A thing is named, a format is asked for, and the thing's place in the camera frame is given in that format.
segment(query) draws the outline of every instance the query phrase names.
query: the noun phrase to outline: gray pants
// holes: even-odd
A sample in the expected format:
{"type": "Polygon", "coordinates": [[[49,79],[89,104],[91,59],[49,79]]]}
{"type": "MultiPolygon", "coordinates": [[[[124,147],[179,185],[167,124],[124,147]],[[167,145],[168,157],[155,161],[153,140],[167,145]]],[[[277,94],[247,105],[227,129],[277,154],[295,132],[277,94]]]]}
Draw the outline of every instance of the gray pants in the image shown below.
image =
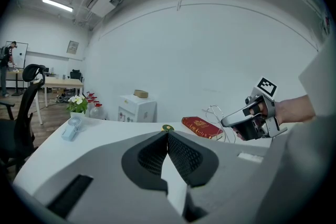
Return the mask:
{"type": "Polygon", "coordinates": [[[6,75],[7,75],[7,67],[0,67],[1,69],[1,89],[2,89],[2,95],[4,96],[6,91],[6,75]]]}

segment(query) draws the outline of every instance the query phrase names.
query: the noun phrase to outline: chair headrest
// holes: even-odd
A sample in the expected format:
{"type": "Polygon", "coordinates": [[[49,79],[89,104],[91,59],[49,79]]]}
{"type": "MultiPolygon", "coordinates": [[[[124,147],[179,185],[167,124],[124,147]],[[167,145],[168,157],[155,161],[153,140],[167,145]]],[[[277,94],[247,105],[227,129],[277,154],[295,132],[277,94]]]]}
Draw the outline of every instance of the chair headrest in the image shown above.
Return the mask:
{"type": "Polygon", "coordinates": [[[41,66],[41,65],[36,65],[34,63],[32,63],[31,65],[27,66],[22,73],[22,78],[24,81],[26,82],[30,82],[33,79],[35,79],[35,77],[37,76],[37,74],[42,74],[44,70],[46,69],[45,66],[41,66]]]}

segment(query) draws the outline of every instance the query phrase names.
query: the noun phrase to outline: chair seat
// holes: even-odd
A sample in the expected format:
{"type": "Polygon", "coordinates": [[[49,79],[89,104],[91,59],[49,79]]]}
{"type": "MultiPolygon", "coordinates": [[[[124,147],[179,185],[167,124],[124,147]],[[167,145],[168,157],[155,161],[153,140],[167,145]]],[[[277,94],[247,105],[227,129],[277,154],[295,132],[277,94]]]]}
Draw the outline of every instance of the chair seat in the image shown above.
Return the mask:
{"type": "Polygon", "coordinates": [[[16,121],[0,119],[0,154],[16,157],[14,127],[16,121]]]}

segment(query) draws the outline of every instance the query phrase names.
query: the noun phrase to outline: black shirt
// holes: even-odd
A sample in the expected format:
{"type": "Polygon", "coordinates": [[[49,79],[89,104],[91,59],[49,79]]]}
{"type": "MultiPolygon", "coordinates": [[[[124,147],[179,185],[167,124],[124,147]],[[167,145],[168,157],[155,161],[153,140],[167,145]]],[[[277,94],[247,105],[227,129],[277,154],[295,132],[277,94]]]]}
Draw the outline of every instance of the black shirt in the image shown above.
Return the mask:
{"type": "Polygon", "coordinates": [[[0,66],[8,67],[9,58],[13,55],[13,49],[11,45],[7,46],[4,51],[4,58],[1,60],[0,66]]]}

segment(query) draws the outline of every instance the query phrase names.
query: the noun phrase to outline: forearm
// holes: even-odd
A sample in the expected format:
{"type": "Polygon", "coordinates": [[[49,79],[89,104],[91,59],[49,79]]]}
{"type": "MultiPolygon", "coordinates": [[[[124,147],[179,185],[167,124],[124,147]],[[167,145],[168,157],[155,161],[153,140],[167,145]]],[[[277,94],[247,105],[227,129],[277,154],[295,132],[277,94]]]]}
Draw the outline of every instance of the forearm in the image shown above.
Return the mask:
{"type": "Polygon", "coordinates": [[[279,124],[304,122],[311,120],[314,116],[315,111],[308,95],[276,103],[276,117],[279,124]]]}

